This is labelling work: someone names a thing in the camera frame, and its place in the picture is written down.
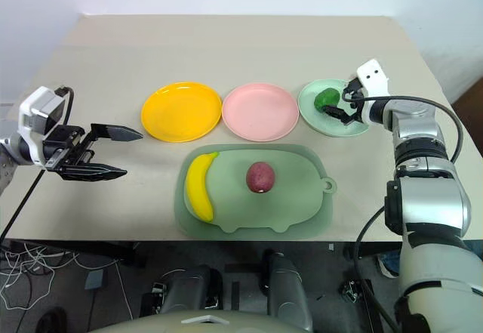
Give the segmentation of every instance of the table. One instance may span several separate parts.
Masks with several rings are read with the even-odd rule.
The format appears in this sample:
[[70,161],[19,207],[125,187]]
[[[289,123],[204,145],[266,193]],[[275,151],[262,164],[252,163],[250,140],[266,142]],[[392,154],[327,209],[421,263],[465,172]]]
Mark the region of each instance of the table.
[[[247,82],[271,82],[295,97],[314,79],[350,79],[375,57],[393,95],[427,97],[448,105],[441,87],[401,27],[387,17],[279,16],[92,16],[80,19],[32,81],[75,90],[72,125],[126,125],[142,131],[140,111],[163,85],[197,81],[225,97]],[[438,116],[448,154],[456,131]],[[128,170],[117,180],[64,181],[47,173],[13,225],[9,237],[50,240],[184,240],[173,213],[175,181],[189,152],[207,144],[247,143],[221,122],[189,143],[150,137],[131,143],[97,141],[96,162]],[[383,204],[394,168],[392,135],[371,127],[352,138],[326,137],[300,118],[273,143],[298,143],[314,150],[338,184],[331,226],[311,240],[354,241]],[[483,163],[465,132],[457,161],[472,202],[467,239],[483,238]],[[0,198],[4,226],[37,168],[19,167]],[[400,241],[380,218],[367,241]]]

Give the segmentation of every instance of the green object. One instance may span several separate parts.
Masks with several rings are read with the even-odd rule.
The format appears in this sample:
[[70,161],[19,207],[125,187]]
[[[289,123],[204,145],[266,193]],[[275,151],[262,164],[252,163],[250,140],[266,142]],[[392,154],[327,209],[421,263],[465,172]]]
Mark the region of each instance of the green object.
[[340,100],[340,92],[334,88],[327,88],[319,93],[314,100],[314,106],[320,113],[323,113],[322,109],[326,105],[337,106]]
[[[203,153],[211,153],[214,151],[219,151],[220,156],[216,159],[216,161],[221,161],[218,166],[215,165],[215,161],[213,165],[208,170],[207,174],[207,188],[208,193],[210,194],[211,202],[214,205],[214,224],[207,224],[203,221],[200,221],[198,218],[194,217],[190,212],[191,206],[187,203],[187,199],[185,197],[185,179],[186,179],[186,172],[188,170],[189,165],[191,164],[192,160]],[[237,153],[228,153],[225,151],[233,151]],[[241,156],[245,155],[243,158],[245,160],[241,160],[239,165],[232,164],[234,158],[241,158]],[[281,176],[281,172],[279,170],[279,163],[282,163],[284,160],[294,161],[297,160],[297,163],[300,163],[303,166],[303,170],[305,172],[310,171],[310,178],[305,178],[302,176],[293,176],[292,182],[290,182],[290,178],[286,177],[283,178]],[[245,181],[245,176],[248,168],[253,162],[267,162],[269,163],[275,170],[275,185],[271,191],[268,193],[252,193]],[[238,171],[233,175],[233,178],[228,178],[228,176],[232,172],[228,172],[223,170],[227,168],[227,165],[231,165],[230,168],[232,171]],[[223,183],[216,182],[217,179],[222,180]],[[277,206],[276,208],[280,208],[281,202],[284,203],[291,203],[294,206],[296,203],[300,206],[300,203],[303,206],[309,206],[308,202],[300,201],[296,194],[296,189],[300,188],[295,186],[299,182],[306,183],[309,185],[309,180],[314,182],[314,184],[310,187],[310,193],[314,193],[317,196],[310,197],[311,205],[315,206],[316,203],[321,203],[318,205],[316,211],[308,211],[304,210],[302,214],[298,217],[299,209],[295,210],[296,213],[292,211],[291,216],[286,217],[287,209],[282,207],[282,213],[275,214],[275,210],[273,206]],[[290,195],[283,196],[284,193],[287,192],[287,188],[293,190],[290,192]],[[177,181],[177,189],[175,193],[174,199],[174,213],[178,227],[183,231],[186,235],[191,236],[197,239],[212,239],[212,240],[293,240],[293,239],[308,239],[313,236],[319,235],[325,228],[327,228],[332,220],[332,195],[331,193],[334,192],[336,189],[335,182],[327,177],[325,173],[324,167],[320,162],[318,156],[311,150],[305,148],[304,146],[293,145],[293,144],[267,144],[267,145],[259,145],[259,144],[228,144],[228,145],[212,145],[212,146],[203,146],[201,148],[196,149],[195,151],[191,152],[188,157],[186,158],[185,162],[180,171],[180,176]],[[268,197],[266,201],[257,201],[254,199],[260,197],[267,197],[273,193],[272,196]],[[304,199],[308,196],[309,191],[301,192],[304,195]],[[243,202],[238,200],[242,196],[249,196],[249,202]],[[257,204],[258,202],[264,203],[266,209],[257,206],[257,213],[264,214],[263,218],[253,219],[254,215],[251,211],[247,212],[246,210],[242,211],[241,207],[237,206],[237,203],[243,204],[245,208],[247,208],[250,204]],[[230,216],[235,216],[235,222],[230,222],[228,219],[222,217],[221,220],[218,220],[219,214],[222,213],[220,211],[221,208],[225,208],[224,206],[229,206],[231,209],[236,209],[238,211],[236,214],[234,212],[228,211],[227,214]],[[283,219],[284,222],[278,223],[277,219]],[[251,224],[250,227],[241,227],[236,229],[235,225],[239,225],[240,221],[243,221],[243,224]],[[235,231],[232,233],[228,233],[223,231],[220,226],[216,224],[221,224],[223,228],[227,231],[231,231],[235,228]],[[269,227],[261,227],[261,224],[268,224]]]
[[[315,80],[310,82],[299,94],[299,110],[302,117],[309,125],[317,131],[330,137],[352,137],[365,133],[369,127],[359,122],[352,122],[344,125],[339,119],[320,113],[314,107],[315,99],[321,92],[328,88],[333,88],[341,95],[346,87],[346,82],[336,79]],[[340,99],[337,107],[342,108],[347,114],[352,115],[355,109],[351,108],[350,103]]]

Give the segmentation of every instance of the floor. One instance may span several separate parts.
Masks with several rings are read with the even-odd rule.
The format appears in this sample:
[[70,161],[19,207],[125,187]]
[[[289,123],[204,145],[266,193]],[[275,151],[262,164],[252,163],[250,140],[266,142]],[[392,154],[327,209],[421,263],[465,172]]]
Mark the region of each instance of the floor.
[[[151,290],[153,282],[163,273],[176,268],[208,264],[223,274],[224,309],[231,309],[232,282],[240,284],[239,309],[248,312],[266,313],[266,297],[258,288],[258,275],[239,265],[235,273],[226,273],[227,264],[252,264],[260,262],[263,251],[273,248],[283,251],[300,272],[314,319],[314,329],[324,333],[370,331],[361,306],[344,300],[338,289],[340,284],[353,277],[352,262],[343,256],[343,244],[329,249],[326,242],[144,242],[137,247],[138,254],[147,256],[143,269],[119,265],[134,316],[140,311],[142,293]],[[109,259],[82,255],[79,261],[86,266],[109,263]],[[361,260],[364,274],[371,279],[376,296],[383,306],[392,312],[398,297],[397,279],[382,276],[373,258]],[[106,268],[107,285],[97,292],[91,329],[102,328],[129,319],[115,266]],[[92,293],[84,290],[88,271],[70,264],[56,271],[51,293],[29,310],[19,332],[34,332],[42,314],[52,307],[63,307],[68,315],[69,333],[85,332]],[[34,297],[47,291],[50,276],[32,278]],[[10,305],[25,304],[28,298],[26,277],[7,290]],[[6,310],[1,302],[1,325],[4,332],[15,332],[19,310]]]

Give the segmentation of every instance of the banana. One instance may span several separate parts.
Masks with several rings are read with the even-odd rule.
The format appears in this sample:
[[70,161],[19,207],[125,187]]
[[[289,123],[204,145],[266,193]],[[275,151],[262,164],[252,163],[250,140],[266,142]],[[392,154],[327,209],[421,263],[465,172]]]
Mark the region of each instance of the banana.
[[213,152],[197,156],[191,162],[186,174],[186,192],[189,203],[199,219],[204,222],[211,222],[214,216],[213,206],[206,190],[206,173],[218,155],[218,152]]

